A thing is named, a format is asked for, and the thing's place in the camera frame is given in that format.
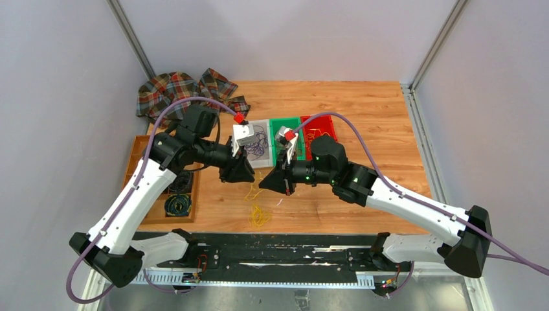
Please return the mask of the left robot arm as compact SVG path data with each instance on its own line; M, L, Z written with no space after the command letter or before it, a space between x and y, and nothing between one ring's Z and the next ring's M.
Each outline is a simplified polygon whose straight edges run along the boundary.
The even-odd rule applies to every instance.
M255 140L253 127L242 115L234 118L232 135L220 144L207 139L219 121L217 111L188 107L181 121L151 138L133 176L104 217L88 232L75 233L69 245L117 288L131 283L143 269L169 260L192 267L199 252L189 233L174 229L146 240L133 236L157 198L188 165L217 167L224 183L254 181L245 150Z

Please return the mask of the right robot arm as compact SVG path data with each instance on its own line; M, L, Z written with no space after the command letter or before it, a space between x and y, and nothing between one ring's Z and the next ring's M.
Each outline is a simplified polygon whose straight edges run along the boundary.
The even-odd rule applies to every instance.
M346 203L379 209L427 230L426 235L379 233L370 250L370 262L379 270L420 261L444 264L470 278L482 276L492 234L486 209L446 205L382 178L374 169L349 161L344 146L330 136L314 139L310 150L309 161L281 151L259 187L289 196L299 183L327 184Z

